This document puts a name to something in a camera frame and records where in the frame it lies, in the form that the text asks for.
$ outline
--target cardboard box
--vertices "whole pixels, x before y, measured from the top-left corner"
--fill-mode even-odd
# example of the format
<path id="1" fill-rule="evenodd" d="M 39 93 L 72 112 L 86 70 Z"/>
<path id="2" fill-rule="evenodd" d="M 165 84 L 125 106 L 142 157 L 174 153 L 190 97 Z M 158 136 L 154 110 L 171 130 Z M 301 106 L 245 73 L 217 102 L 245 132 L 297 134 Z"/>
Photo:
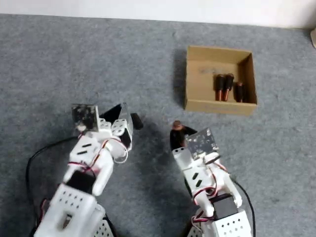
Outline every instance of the cardboard box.
<path id="1" fill-rule="evenodd" d="M 245 101 L 238 103 L 230 91 L 227 102 L 216 101 L 217 74 L 234 74 L 234 84 L 244 84 Z M 189 46 L 185 109 L 209 113 L 251 115 L 257 107 L 252 53 L 229 48 Z"/>

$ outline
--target red wire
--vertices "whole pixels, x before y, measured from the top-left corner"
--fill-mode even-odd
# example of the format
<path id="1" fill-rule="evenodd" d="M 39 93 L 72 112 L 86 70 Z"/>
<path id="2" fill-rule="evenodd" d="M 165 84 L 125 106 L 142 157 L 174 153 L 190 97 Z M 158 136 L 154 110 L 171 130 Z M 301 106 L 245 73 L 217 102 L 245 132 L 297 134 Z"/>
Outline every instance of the red wire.
<path id="1" fill-rule="evenodd" d="M 39 222 L 42 221 L 43 217 L 44 217 L 44 214 L 45 214 L 45 211 L 44 211 L 44 205 L 46 203 L 47 199 L 44 198 L 42 201 L 41 201 L 41 204 L 40 204 L 40 216 L 39 216 Z"/>

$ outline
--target wire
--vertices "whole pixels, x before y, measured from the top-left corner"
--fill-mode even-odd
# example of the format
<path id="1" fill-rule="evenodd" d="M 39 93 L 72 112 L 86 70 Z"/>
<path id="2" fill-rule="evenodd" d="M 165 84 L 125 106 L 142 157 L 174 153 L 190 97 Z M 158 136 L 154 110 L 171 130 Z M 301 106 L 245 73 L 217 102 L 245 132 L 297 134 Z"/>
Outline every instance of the wire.
<path id="1" fill-rule="evenodd" d="M 105 141 L 102 143 L 102 146 L 101 146 L 101 148 L 100 148 L 98 154 L 95 156 L 95 158 L 94 158 L 94 159 L 92 160 L 92 162 L 91 162 L 91 165 L 90 165 L 90 168 L 91 168 L 91 169 L 93 168 L 93 166 L 95 165 L 96 161 L 97 161 L 98 158 L 100 157 L 100 152 L 101 152 L 101 150 L 106 147 L 106 144 L 107 144 L 110 140 L 114 140 L 114 141 L 118 142 L 118 143 L 123 147 L 123 149 L 124 149 L 124 151 L 125 151 L 125 156 L 124 156 L 124 159 L 123 159 L 122 161 L 118 161 L 118 159 L 113 159 L 113 161 L 114 161 L 115 163 L 117 163 L 117 164 L 123 164 L 123 163 L 125 163 L 125 162 L 127 161 L 127 158 L 128 158 L 128 150 L 127 150 L 126 146 L 125 146 L 120 140 L 118 140 L 118 139 L 116 139 L 116 138 L 110 138 L 110 139 L 105 140 Z"/>
<path id="2" fill-rule="evenodd" d="M 205 165 L 212 164 L 212 163 L 214 163 L 215 161 L 217 161 L 219 158 L 221 158 L 220 155 L 219 155 L 218 157 L 214 158 L 214 159 L 211 159 L 210 161 L 208 161 L 207 163 L 205 163 Z"/>
<path id="3" fill-rule="evenodd" d="M 39 222 L 41 222 L 42 219 L 43 219 L 43 217 L 44 217 L 44 214 L 45 214 L 44 205 L 45 205 L 46 202 L 47 202 L 47 199 L 46 199 L 46 198 L 44 198 L 44 199 L 41 201 L 41 204 L 40 204 Z"/>
<path id="4" fill-rule="evenodd" d="M 71 140 L 76 140 L 76 139 L 77 139 L 77 137 L 69 137 L 69 138 L 66 138 L 64 140 L 61 140 L 61 141 L 49 144 L 49 145 L 39 149 L 37 152 L 35 152 L 35 154 L 32 155 L 29 158 L 29 160 L 28 160 L 28 163 L 27 163 L 27 166 L 26 166 L 26 172 L 25 172 L 25 185 L 26 185 L 26 192 L 27 192 L 28 201 L 29 201 L 29 203 L 31 204 L 31 206 L 33 208 L 33 214 L 34 214 L 34 218 L 35 218 L 35 226 L 38 225 L 39 215 L 38 215 L 35 203 L 34 203 L 34 196 L 33 196 L 33 193 L 32 193 L 32 190 L 31 190 L 31 185 L 30 185 L 30 168 L 31 168 L 31 164 L 32 164 L 33 160 L 38 155 L 40 155 L 42 152 L 46 151 L 47 149 L 50 149 L 50 148 L 58 146 L 58 145 L 60 145 L 62 143 L 65 143 L 65 142 L 68 142 L 68 141 L 71 141 Z"/>
<path id="5" fill-rule="evenodd" d="M 248 195 L 248 193 L 246 192 L 246 190 L 240 185 L 240 183 L 238 183 L 235 179 L 231 180 L 245 193 L 245 196 L 247 197 L 250 209 L 251 209 L 251 214 L 252 214 L 252 235 L 253 237 L 256 237 L 256 219 L 255 219 L 255 210 L 253 209 L 250 197 Z"/>
<path id="6" fill-rule="evenodd" d="M 94 171 L 92 170 L 92 168 L 87 165 L 86 163 L 79 163 L 79 162 L 74 162 L 74 161 L 71 161 L 71 162 L 68 162 L 68 164 L 74 164 L 74 165 L 78 165 L 78 166 L 81 166 L 81 167 L 84 167 L 84 170 L 83 172 L 86 173 L 88 171 L 91 171 L 92 172 L 92 175 L 94 177 L 94 179 L 96 179 L 96 175 L 94 173 Z"/>

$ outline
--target perforated bracket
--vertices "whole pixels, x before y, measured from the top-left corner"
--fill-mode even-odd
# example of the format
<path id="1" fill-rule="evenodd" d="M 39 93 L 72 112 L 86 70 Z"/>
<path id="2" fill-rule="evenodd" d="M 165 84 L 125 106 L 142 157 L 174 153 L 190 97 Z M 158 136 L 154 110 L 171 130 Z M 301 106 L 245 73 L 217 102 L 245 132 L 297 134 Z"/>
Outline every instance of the perforated bracket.
<path id="1" fill-rule="evenodd" d="M 250 223 L 244 210 L 211 223 L 215 237 L 251 237 Z"/>
<path id="2" fill-rule="evenodd" d="M 191 167 L 193 159 L 191 152 L 187 148 L 180 147 L 173 150 L 172 154 L 181 170 L 185 170 Z"/>
<path id="3" fill-rule="evenodd" d="M 117 119 L 112 124 L 111 130 L 114 136 L 120 137 L 124 134 L 126 128 L 127 128 L 126 119 Z"/>
<path id="4" fill-rule="evenodd" d="M 97 139 L 81 136 L 73 150 L 70 152 L 70 161 L 90 163 L 101 147 Z"/>
<path id="5" fill-rule="evenodd" d="M 111 123 L 106 122 L 104 118 L 100 118 L 99 132 L 111 131 Z"/>
<path id="6" fill-rule="evenodd" d="M 109 222 L 103 219 L 100 223 L 100 226 L 95 231 L 93 237 L 115 237 L 110 228 Z"/>
<path id="7" fill-rule="evenodd" d="M 190 232 L 187 235 L 187 237 L 202 237 L 202 233 L 197 228 L 192 226 L 191 229 L 190 229 Z"/>

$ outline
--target white bracket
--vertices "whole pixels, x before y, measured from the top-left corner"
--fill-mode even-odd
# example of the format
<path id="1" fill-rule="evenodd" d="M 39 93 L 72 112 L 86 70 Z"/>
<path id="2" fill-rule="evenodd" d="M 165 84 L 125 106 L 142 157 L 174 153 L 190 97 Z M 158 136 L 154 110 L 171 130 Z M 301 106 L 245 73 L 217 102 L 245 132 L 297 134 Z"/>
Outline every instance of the white bracket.
<path id="1" fill-rule="evenodd" d="M 251 227 L 244 210 L 209 224 L 215 237 L 251 237 Z"/>
<path id="2" fill-rule="evenodd" d="M 107 220 L 102 220 L 93 237 L 114 237 Z"/>
<path id="3" fill-rule="evenodd" d="M 112 124 L 111 130 L 114 136 L 120 137 L 124 134 L 126 128 L 127 128 L 126 119 L 117 119 Z"/>

